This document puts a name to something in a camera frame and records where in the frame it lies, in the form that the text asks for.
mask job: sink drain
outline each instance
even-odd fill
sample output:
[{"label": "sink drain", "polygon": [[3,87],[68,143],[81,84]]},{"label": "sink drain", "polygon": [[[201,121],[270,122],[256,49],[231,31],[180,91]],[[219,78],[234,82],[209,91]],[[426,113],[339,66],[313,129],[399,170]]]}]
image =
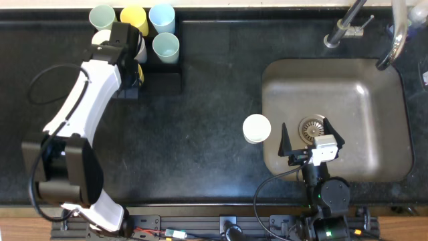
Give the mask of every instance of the sink drain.
[{"label": "sink drain", "polygon": [[324,135],[323,119],[322,115],[314,114],[300,121],[299,134],[305,143],[311,145],[315,137]]}]

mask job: countertop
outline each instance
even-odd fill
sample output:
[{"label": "countertop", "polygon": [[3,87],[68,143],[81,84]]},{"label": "countertop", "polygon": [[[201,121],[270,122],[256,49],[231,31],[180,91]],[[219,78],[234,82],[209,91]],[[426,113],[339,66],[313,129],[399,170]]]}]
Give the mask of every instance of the countertop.
[{"label": "countertop", "polygon": [[[82,11],[8,12],[0,17],[2,206],[29,204],[21,140],[28,131],[42,130],[61,103],[32,106],[25,92],[44,68],[81,62],[94,34],[86,21],[88,11]],[[343,16],[342,9],[249,10],[249,15],[243,10],[204,11],[177,12],[183,93],[111,100],[98,125],[94,150],[104,170],[104,189],[120,204],[250,203],[257,186],[272,176],[263,162],[262,144],[250,145],[242,134],[245,118],[261,113],[264,69],[282,58],[378,58],[391,42],[385,31],[390,11],[384,9],[363,38],[344,39],[334,50],[324,47],[322,39]],[[365,14],[356,21],[365,21]],[[428,71],[427,42],[424,29],[406,43],[395,64],[403,77],[413,169],[398,182],[351,183],[352,204],[428,202],[428,93],[421,81],[421,72]],[[52,73],[38,95],[48,99],[66,93],[75,80],[71,70]],[[304,185],[276,180],[264,187],[259,200],[305,204]]]}]

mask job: faucet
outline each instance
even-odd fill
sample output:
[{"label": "faucet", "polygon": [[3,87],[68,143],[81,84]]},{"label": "faucet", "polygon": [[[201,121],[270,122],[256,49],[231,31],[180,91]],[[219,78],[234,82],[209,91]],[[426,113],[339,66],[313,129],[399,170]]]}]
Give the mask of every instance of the faucet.
[{"label": "faucet", "polygon": [[[343,37],[361,37],[364,27],[373,19],[373,16],[362,27],[351,27],[350,23],[361,10],[367,0],[356,0],[354,5],[346,12],[343,19],[337,21],[331,34],[324,37],[324,44],[329,48],[339,46]],[[378,70],[385,70],[400,55],[407,36],[407,6],[405,0],[391,0],[394,16],[394,37],[390,50],[376,63]]]}]

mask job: wooden floor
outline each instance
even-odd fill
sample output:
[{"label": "wooden floor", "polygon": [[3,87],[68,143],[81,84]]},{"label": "wooden floor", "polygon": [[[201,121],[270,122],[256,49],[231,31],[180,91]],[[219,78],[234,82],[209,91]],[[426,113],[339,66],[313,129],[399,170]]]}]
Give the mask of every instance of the wooden floor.
[{"label": "wooden floor", "polygon": [[[380,217],[384,240],[428,241],[428,217]],[[42,218],[0,218],[0,241],[48,241],[51,224]]]}]

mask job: sink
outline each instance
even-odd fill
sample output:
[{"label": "sink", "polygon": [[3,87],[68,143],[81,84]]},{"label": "sink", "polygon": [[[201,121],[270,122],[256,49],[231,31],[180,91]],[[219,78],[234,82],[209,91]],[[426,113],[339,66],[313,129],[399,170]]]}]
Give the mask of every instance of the sink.
[{"label": "sink", "polygon": [[288,158],[278,157],[282,123],[292,148],[303,149],[323,135],[325,116],[346,142],[339,158],[328,163],[331,176],[383,182],[406,177],[413,155],[401,78],[393,67],[378,71],[376,61],[278,60],[266,68],[263,115],[272,131],[263,143],[263,157],[274,175],[295,168],[288,166]]}]

